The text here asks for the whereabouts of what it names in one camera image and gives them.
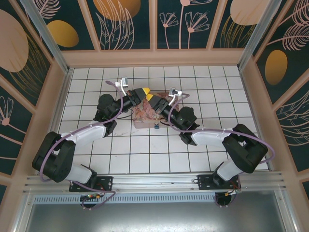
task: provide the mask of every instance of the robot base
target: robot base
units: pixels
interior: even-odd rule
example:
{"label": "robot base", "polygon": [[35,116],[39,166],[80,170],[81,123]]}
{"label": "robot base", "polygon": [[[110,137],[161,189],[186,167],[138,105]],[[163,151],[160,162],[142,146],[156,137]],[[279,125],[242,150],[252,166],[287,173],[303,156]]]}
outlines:
{"label": "robot base", "polygon": [[[112,176],[97,176],[96,184],[93,188],[97,189],[98,192],[102,190],[102,187],[104,188],[105,191],[111,191],[112,190],[112,179],[113,179]],[[69,192],[89,192],[89,190],[75,183],[71,183]]]}
{"label": "robot base", "polygon": [[[238,184],[238,176],[234,176],[230,181],[235,185]],[[224,189],[230,190],[233,189],[233,184],[230,181],[225,181],[224,183],[217,185],[213,181],[213,174],[198,175],[194,183],[198,184],[199,190],[214,190],[214,189]]]}

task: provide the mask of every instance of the grid lines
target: grid lines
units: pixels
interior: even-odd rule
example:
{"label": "grid lines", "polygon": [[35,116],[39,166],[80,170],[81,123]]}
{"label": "grid lines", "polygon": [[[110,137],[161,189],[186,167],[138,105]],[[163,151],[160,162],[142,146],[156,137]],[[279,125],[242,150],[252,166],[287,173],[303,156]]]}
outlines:
{"label": "grid lines", "polygon": [[[100,95],[108,93],[119,98],[105,80],[115,82],[127,77],[129,89],[154,87],[157,91],[168,91],[169,87],[176,87],[190,93],[189,101],[181,103],[180,108],[187,105],[198,110],[197,124],[201,126],[227,129],[243,123],[256,133],[236,69],[236,66],[75,69],[58,132],[87,125],[95,116]],[[187,146],[171,128],[160,128],[162,133],[136,129],[131,119],[116,120],[118,126],[111,135],[75,151],[73,161],[93,168],[98,174],[127,174],[214,171],[217,164],[229,159],[222,148]],[[268,167],[264,164],[257,169]]]}

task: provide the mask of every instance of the purple cable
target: purple cable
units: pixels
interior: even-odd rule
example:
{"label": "purple cable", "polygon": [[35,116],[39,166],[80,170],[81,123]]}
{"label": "purple cable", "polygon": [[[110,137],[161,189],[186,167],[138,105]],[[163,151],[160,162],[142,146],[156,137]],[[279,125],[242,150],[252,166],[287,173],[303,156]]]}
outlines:
{"label": "purple cable", "polygon": [[45,159],[43,160],[43,163],[42,163],[41,168],[40,168],[40,179],[41,179],[41,181],[47,182],[47,181],[50,181],[50,180],[51,180],[51,179],[44,179],[44,178],[43,178],[43,170],[44,170],[44,166],[45,166],[45,164],[46,164],[46,162],[47,162],[49,156],[51,155],[51,153],[53,152],[53,150],[56,148],[56,146],[58,146],[58,144],[60,144],[63,140],[69,138],[70,136],[73,136],[74,134],[76,134],[76,133],[78,133],[78,132],[80,132],[80,131],[82,131],[82,130],[84,130],[84,129],[87,129],[87,128],[90,128],[90,127],[94,127],[94,126],[103,125],[103,124],[105,124],[105,123],[109,123],[109,122],[115,120],[115,119],[121,114],[122,108],[123,108],[123,105],[124,105],[124,101],[123,101],[123,99],[122,99],[122,94],[121,94],[120,90],[119,90],[119,89],[117,88],[117,86],[116,86],[113,82],[111,82],[111,81],[105,81],[105,83],[108,84],[108,85],[114,86],[115,89],[117,90],[117,92],[118,92],[119,95],[120,95],[120,102],[121,102],[121,105],[120,105],[120,109],[119,109],[118,114],[117,114],[115,117],[113,117],[112,119],[109,119],[109,120],[104,121],[104,122],[98,122],[98,123],[95,123],[95,124],[92,124],[92,125],[87,125],[87,126],[85,126],[85,127],[82,127],[82,128],[80,128],[80,129],[77,129],[77,130],[73,131],[72,133],[70,133],[70,134],[68,134],[68,135],[66,135],[66,136],[64,136],[64,137],[62,137],[61,139],[59,139],[59,140],[49,149],[49,151],[47,152],[47,154],[46,154],[46,156],[45,156]]}
{"label": "purple cable", "polygon": [[[77,185],[79,185],[79,186],[81,186],[81,187],[83,187],[83,188],[85,188],[85,189],[87,189],[87,190],[90,190],[90,191],[101,192],[101,193],[112,193],[112,195],[109,196],[105,201],[101,202],[100,204],[96,204],[95,206],[89,208],[89,210],[99,208],[100,206],[104,205],[110,198],[112,198],[112,197],[116,194],[115,191],[99,191],[98,189],[89,188],[89,187],[87,187],[87,186],[85,186],[85,185],[83,185],[83,184],[81,184],[81,183],[79,183],[79,182],[77,182],[77,181],[73,181],[73,183],[75,183],[75,184],[77,184]],[[86,207],[84,206],[84,202],[85,202],[86,200],[87,200],[87,199],[84,199],[84,200],[82,201],[82,207],[83,207],[84,209],[86,209]]]}
{"label": "purple cable", "polygon": [[202,132],[202,131],[213,131],[213,132],[223,132],[223,133],[226,132],[226,133],[241,135],[241,136],[244,136],[244,137],[256,140],[259,143],[264,144],[265,146],[267,146],[271,150],[272,156],[269,157],[268,159],[264,160],[264,161],[261,161],[260,164],[266,163],[266,162],[271,161],[271,160],[273,160],[275,158],[276,152],[275,152],[275,150],[273,149],[273,147],[271,145],[269,145],[268,143],[264,142],[263,140],[261,140],[259,138],[256,138],[256,137],[248,135],[248,134],[244,134],[244,133],[233,131],[233,130],[230,131],[230,130],[224,130],[224,129],[207,129],[207,128],[202,128],[202,129],[197,129],[197,130],[190,130],[190,131],[189,130],[185,130],[184,131],[184,130],[180,130],[180,129],[174,127],[172,125],[171,121],[170,121],[170,117],[171,117],[173,109],[175,109],[175,107],[176,107],[176,105],[178,105],[178,103],[182,102],[184,99],[186,99],[186,98],[188,98],[190,96],[189,94],[186,94],[186,93],[183,93],[183,95],[185,97],[180,98],[178,101],[176,101],[176,103],[172,106],[172,108],[169,111],[168,123],[169,123],[169,125],[170,125],[170,127],[172,129],[174,129],[174,130],[176,130],[178,132],[182,132],[182,133],[187,133],[187,132],[196,133],[196,132]]}

